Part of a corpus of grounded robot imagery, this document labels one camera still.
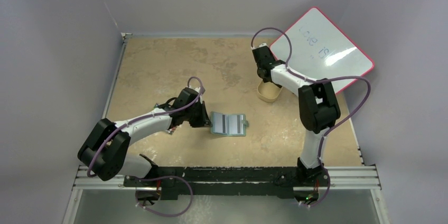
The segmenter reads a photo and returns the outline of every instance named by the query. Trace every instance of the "whiteboard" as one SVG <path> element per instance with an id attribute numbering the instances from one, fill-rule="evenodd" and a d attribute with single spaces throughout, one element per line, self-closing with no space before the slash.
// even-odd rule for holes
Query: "whiteboard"
<path id="1" fill-rule="evenodd" d="M 323 79 L 340 76 L 363 76 L 375 64 L 322 12 L 313 7 L 287 31 L 293 53 L 290 67 L 310 78 Z M 290 47 L 284 35 L 270 49 L 277 59 L 286 61 Z M 332 82 L 336 93 L 355 80 Z"/>

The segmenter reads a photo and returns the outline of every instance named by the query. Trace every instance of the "wire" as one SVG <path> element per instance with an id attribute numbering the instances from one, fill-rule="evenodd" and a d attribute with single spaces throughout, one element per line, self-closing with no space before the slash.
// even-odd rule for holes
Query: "wire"
<path id="1" fill-rule="evenodd" d="M 148 208 L 148 207 L 146 207 L 146 206 L 144 206 L 144 205 L 139 203 L 138 197 L 137 197 L 137 191 L 135 192 L 135 200 L 137 201 L 137 205 L 136 206 L 141 207 L 141 208 L 143 208 L 146 211 L 152 212 L 152 213 L 154 213 L 156 215 L 159 215 L 159 216 L 162 216 L 162 217 L 177 217 L 177 216 L 180 216 L 180 215 L 184 214 L 185 212 L 187 212 L 188 209 L 190 208 L 191 204 L 193 203 L 194 195 L 193 195 L 193 189 L 191 188 L 190 184 L 188 184 L 188 182 L 185 179 L 183 179 L 183 178 L 181 178 L 179 176 L 175 176 L 175 175 L 167 175 L 167 176 L 161 176 L 159 178 L 140 179 L 140 181 L 141 182 L 151 182 L 151 181 L 158 181 L 158 180 L 161 180 L 161 179 L 168 179 L 168 178 L 174 178 L 174 179 L 180 180 L 180 181 L 184 182 L 186 184 L 186 186 L 188 187 L 188 190 L 190 191 L 190 202 L 188 203 L 187 207 L 184 210 L 182 210 L 179 213 L 175 213 L 175 214 L 168 214 L 168 213 L 157 212 L 157 211 L 155 211 L 155 210 L 153 210 L 151 208 Z"/>
<path id="2" fill-rule="evenodd" d="M 170 104 L 170 102 L 176 100 L 176 98 L 177 98 L 177 97 L 172 97 L 172 98 L 168 99 L 168 100 L 165 102 L 165 104 Z"/>
<path id="3" fill-rule="evenodd" d="M 319 197 L 319 199 L 316 201 L 316 203 L 314 203 L 314 204 L 312 204 L 312 205 L 309 205 L 309 206 L 316 206 L 317 204 L 319 204 L 320 202 L 322 202 L 322 200 L 325 199 L 325 197 L 328 195 L 328 193 L 329 193 L 329 191 L 330 191 L 330 186 L 331 186 L 330 175 L 329 175 L 329 173 L 328 173 L 328 170 L 324 167 L 324 165 L 323 165 L 323 163 L 322 163 L 322 147 L 323 147 L 323 142 L 325 141 L 325 138 L 329 135 L 330 132 L 332 132 L 332 131 L 333 131 L 334 129 L 336 129 L 338 126 L 340 126 L 340 125 L 343 124 L 345 121 L 347 121 L 348 119 L 350 119 L 350 118 L 351 118 L 351 117 L 352 117 L 352 116 L 353 116 L 353 115 L 354 115 L 354 114 L 361 108 L 361 106 L 364 105 L 364 103 L 367 101 L 367 98 L 368 98 L 369 95 L 370 95 L 371 85 L 370 85 L 370 82 L 369 82 L 368 79 L 366 79 L 366 78 L 364 78 L 364 77 L 361 77 L 361 76 L 342 76 L 342 77 L 336 77 L 336 78 L 332 78 L 332 79 L 312 80 L 312 79 L 309 79 L 309 78 L 307 78 L 307 77 L 305 77 L 305 76 L 303 76 L 303 75 L 298 74 L 297 72 L 295 72 L 295 71 L 293 71 L 292 69 L 290 69 L 289 66 L 288 66 L 289 61 L 290 61 L 290 59 L 291 59 L 291 57 L 292 57 L 292 54 L 293 54 L 293 46 L 292 46 L 292 42 L 291 42 L 291 39 L 289 38 L 289 36 L 288 36 L 284 31 L 282 31 L 281 29 L 278 29 L 278 28 L 276 28 L 276 27 L 264 27 L 264 28 L 262 28 L 261 30 L 257 31 L 257 32 L 254 34 L 254 36 L 252 37 L 252 40 L 251 40 L 251 42 L 250 42 L 250 46 L 251 46 L 251 47 L 254 47 L 254 39 L 255 39 L 255 37 L 256 37 L 261 31 L 264 31 L 264 30 L 275 30 L 275 31 L 278 31 L 278 32 L 282 33 L 282 34 L 286 37 L 286 40 L 288 41 L 288 45 L 290 46 L 290 53 L 289 53 L 289 55 L 288 55 L 288 58 L 287 58 L 286 61 L 285 61 L 285 66 L 286 66 L 286 70 L 287 70 L 290 74 L 292 74 L 292 75 L 294 75 L 294 76 L 296 76 L 296 77 L 298 77 L 298 78 L 300 78 L 300 79 L 302 79 L 302 80 L 304 80 L 304 81 L 310 82 L 310 83 L 328 83 L 328 82 L 339 81 L 339 80 L 357 79 L 357 80 L 362 80 L 362 81 L 364 81 L 364 82 L 367 84 L 366 95 L 365 95 L 364 98 L 361 100 L 361 102 L 357 105 L 357 107 L 356 107 L 352 112 L 350 112 L 350 113 L 348 114 L 347 117 L 345 117 L 343 120 L 339 121 L 337 124 L 335 124 L 334 126 L 332 126 L 328 131 L 326 131 L 326 132 L 322 135 L 322 138 L 321 138 L 320 143 L 319 143 L 318 163 L 319 163 L 319 165 L 322 167 L 322 169 L 324 170 L 325 175 L 328 177 L 328 179 L 327 179 L 328 184 L 327 184 L 327 188 L 326 188 L 326 191 L 325 191 L 324 195 L 322 195 L 321 197 Z"/>

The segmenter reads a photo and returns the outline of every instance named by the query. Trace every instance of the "white arm segment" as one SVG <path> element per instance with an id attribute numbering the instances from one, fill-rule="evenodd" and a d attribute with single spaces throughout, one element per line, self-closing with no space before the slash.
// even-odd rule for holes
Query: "white arm segment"
<path id="1" fill-rule="evenodd" d="M 279 64 L 278 66 L 274 67 L 270 71 L 270 76 L 272 78 L 273 83 L 287 88 L 289 91 L 294 93 L 296 96 L 298 96 L 299 88 L 311 84 L 309 82 L 306 82 L 305 80 L 302 80 L 302 79 L 290 74 L 286 70 L 285 64 Z"/>
<path id="2" fill-rule="evenodd" d="M 126 154 L 123 167 L 118 174 L 144 178 L 151 168 L 151 163 L 142 156 L 128 153 Z"/>
<path id="3" fill-rule="evenodd" d="M 155 108 L 154 110 L 144 114 L 143 116 L 148 114 L 160 113 L 164 111 L 165 110 L 163 109 Z M 116 126 L 119 127 L 123 124 L 128 124 L 129 121 L 133 119 L 134 118 L 125 121 L 117 121 L 115 123 Z M 123 128 L 122 132 L 129 133 L 130 136 L 129 145 L 131 146 L 135 142 L 139 141 L 140 139 L 146 138 L 151 134 L 168 130 L 170 128 L 170 125 L 171 125 L 171 117 L 169 115 L 161 115 L 156 117 L 145 118 L 143 120 L 135 122 L 132 125 Z M 118 172 L 118 174 L 135 176 L 137 178 L 144 178 L 151 170 L 151 168 L 152 168 L 151 163 L 142 156 L 128 153 L 126 154 L 123 167 Z"/>
<path id="4" fill-rule="evenodd" d="M 299 88 L 301 88 L 302 86 L 311 84 L 310 82 L 307 82 L 305 80 L 302 80 L 302 79 L 290 74 L 286 70 L 286 66 L 284 64 L 280 64 L 280 65 L 276 66 L 274 69 L 272 69 L 270 71 L 270 75 L 272 78 L 272 82 L 287 88 L 289 91 L 294 93 L 296 96 L 298 96 Z M 307 169 L 313 169 L 313 168 L 319 166 L 319 162 L 318 162 L 319 144 L 320 144 L 322 135 L 326 131 L 328 131 L 328 128 L 320 131 L 318 134 L 315 134 L 314 132 L 312 132 L 310 130 L 306 130 L 305 142 L 303 144 L 303 150 L 302 150 L 302 154 L 300 155 L 300 160 L 302 161 L 303 165 Z M 325 149 L 325 144 L 326 144 L 326 139 L 322 145 L 322 153 L 321 153 L 322 156 L 323 156 L 323 151 Z"/>
<path id="5" fill-rule="evenodd" d="M 155 108 L 151 112 L 146 113 L 142 116 L 148 115 L 148 114 L 154 114 L 154 113 L 161 113 L 165 112 L 163 109 Z M 125 120 L 125 121 L 117 121 L 115 122 L 116 126 L 119 127 L 122 124 L 127 124 L 129 121 L 133 120 Z M 146 138 L 150 136 L 151 134 L 161 132 L 164 130 L 168 130 L 171 125 L 171 117 L 169 115 L 161 115 L 156 117 L 150 117 L 143 120 L 140 120 L 138 122 L 133 123 L 132 125 L 125 127 L 122 129 L 122 132 L 129 133 L 130 136 L 130 143 L 129 146 L 136 143 L 142 138 Z"/>
<path id="6" fill-rule="evenodd" d="M 327 132 L 329 128 L 321 130 L 318 134 L 310 130 L 305 132 L 305 143 L 303 144 L 302 154 L 300 155 L 300 161 L 307 169 L 313 169 L 319 166 L 318 156 L 319 156 L 319 144 L 322 139 L 322 135 Z M 326 139 L 322 145 L 322 158 L 323 162 L 323 152 L 325 150 Z"/>

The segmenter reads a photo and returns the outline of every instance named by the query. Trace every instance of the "glass panel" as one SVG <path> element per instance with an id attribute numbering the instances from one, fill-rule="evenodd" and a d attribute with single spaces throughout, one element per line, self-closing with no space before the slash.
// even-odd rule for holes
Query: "glass panel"
<path id="1" fill-rule="evenodd" d="M 370 190 L 332 190 L 311 209 L 277 197 L 198 195 L 177 218 L 136 208 L 134 194 L 132 190 L 84 190 L 75 223 L 379 223 Z M 179 196 L 175 201 L 158 201 L 152 209 L 177 213 L 188 200 L 189 196 Z"/>

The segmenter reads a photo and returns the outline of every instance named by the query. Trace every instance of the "small bowl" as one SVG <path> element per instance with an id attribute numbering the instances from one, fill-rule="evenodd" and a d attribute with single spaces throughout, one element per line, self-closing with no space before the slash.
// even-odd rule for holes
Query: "small bowl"
<path id="1" fill-rule="evenodd" d="M 275 102 L 282 88 L 279 88 L 274 83 L 261 81 L 257 87 L 257 96 L 265 102 Z"/>

